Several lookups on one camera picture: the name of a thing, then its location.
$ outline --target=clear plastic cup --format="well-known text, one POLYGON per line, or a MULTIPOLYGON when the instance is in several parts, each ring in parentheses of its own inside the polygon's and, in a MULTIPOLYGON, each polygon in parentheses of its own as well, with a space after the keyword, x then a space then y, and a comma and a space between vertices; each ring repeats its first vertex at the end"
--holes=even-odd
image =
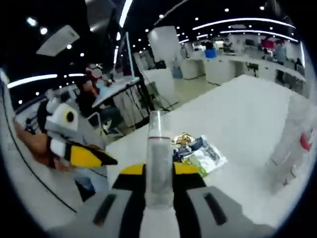
POLYGON ((173 207, 172 169, 172 148, 167 112, 151 112, 145 194, 146 207, 149 209, 173 207))

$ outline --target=ceiling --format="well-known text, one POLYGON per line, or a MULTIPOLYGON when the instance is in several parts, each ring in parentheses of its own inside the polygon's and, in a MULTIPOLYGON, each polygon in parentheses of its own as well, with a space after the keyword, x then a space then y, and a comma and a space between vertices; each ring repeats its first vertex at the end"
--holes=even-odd
MULTIPOLYGON (((135 45, 132 51, 138 52, 149 47, 146 29, 166 25, 179 27, 176 31, 180 34, 180 41, 186 39, 186 36, 194 41, 199 34, 209 34, 209 37, 213 37, 220 31, 229 30, 228 27, 234 24, 250 24, 253 30, 273 31, 298 39, 296 32, 294 36, 291 35, 291 27, 259 21, 222 23, 193 30, 194 27, 206 23, 238 17, 289 22, 289 18, 285 18, 283 13, 279 17, 276 16, 272 4, 266 2, 267 0, 133 0, 121 29, 118 22, 125 0, 28 0, 19 5, 10 1, 9 10, 14 10, 14 14, 10 17, 11 21, 2 21, 2 32, 5 34, 2 34, 4 43, 1 44, 0 63, 12 81, 34 75, 57 73, 63 76, 82 72, 91 62, 109 65, 113 63, 115 46, 120 45, 120 42, 115 40, 118 31, 122 34, 124 31, 130 33, 131 45, 135 45), (26 22, 28 17, 34 18, 38 25, 30 26, 26 22), (72 44, 72 48, 65 48, 55 57, 35 54, 37 49, 64 25, 70 25, 80 36, 80 39, 72 44), (46 27, 48 33, 41 35, 41 27, 46 27)), ((63 77, 52 81, 55 87, 61 82, 66 83, 63 77)), ((46 90, 39 82, 30 83, 28 86, 32 97, 34 90, 46 90)), ((18 86, 13 92, 18 93, 19 90, 21 87, 18 86)))

